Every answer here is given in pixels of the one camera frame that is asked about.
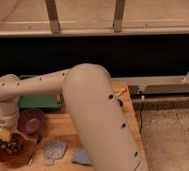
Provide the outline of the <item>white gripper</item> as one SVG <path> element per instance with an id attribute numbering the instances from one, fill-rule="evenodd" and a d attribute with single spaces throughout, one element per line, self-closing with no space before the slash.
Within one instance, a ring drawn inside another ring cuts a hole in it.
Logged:
<path id="1" fill-rule="evenodd" d="M 11 141 L 11 132 L 15 130 L 19 117 L 19 109 L 16 100 L 0 101 L 0 139 L 4 142 Z"/>

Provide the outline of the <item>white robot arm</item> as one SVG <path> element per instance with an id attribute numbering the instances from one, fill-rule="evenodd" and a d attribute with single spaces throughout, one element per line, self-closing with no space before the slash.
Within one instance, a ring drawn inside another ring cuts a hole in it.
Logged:
<path id="1" fill-rule="evenodd" d="M 0 77 L 0 128 L 16 128 L 20 96 L 57 94 L 64 98 L 94 171 L 148 171 L 110 75 L 100 65 L 79 64 L 23 80 L 13 74 Z"/>

